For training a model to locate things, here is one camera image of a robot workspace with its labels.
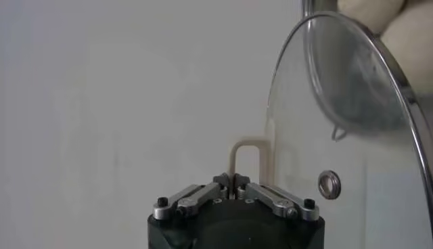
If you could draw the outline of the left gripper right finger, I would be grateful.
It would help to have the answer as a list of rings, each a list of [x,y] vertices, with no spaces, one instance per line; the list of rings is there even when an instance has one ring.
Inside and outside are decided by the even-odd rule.
[[[237,173],[233,176],[233,195],[246,203],[259,201],[284,219],[317,221],[320,217],[314,200],[299,198],[274,185],[252,183],[249,177]]]

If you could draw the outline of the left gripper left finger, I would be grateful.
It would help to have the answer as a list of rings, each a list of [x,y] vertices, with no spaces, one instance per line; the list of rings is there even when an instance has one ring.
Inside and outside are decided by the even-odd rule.
[[[176,214],[193,217],[209,201],[227,199],[231,190],[231,178],[227,173],[213,177],[207,185],[192,184],[170,197],[159,197],[153,206],[152,216],[156,220],[169,220]]]

